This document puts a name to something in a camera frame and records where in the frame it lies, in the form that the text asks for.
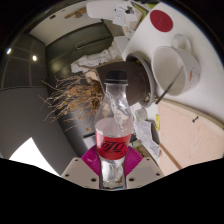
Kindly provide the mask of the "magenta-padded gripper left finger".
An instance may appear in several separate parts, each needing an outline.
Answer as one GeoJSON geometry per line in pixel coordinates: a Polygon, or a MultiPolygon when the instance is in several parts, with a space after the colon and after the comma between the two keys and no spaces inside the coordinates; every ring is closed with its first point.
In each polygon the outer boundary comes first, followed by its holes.
{"type": "Polygon", "coordinates": [[[61,177],[84,188],[98,189],[100,175],[100,159],[93,146],[81,158],[74,157],[61,177]]]}

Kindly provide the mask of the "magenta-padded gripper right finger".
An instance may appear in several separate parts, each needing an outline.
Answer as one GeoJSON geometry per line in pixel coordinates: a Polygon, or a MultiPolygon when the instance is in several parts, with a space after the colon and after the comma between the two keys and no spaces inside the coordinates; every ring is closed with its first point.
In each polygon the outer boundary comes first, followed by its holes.
{"type": "Polygon", "coordinates": [[[127,189],[143,187],[164,176],[151,157],[143,157],[132,147],[125,157],[124,175],[127,189]]]}

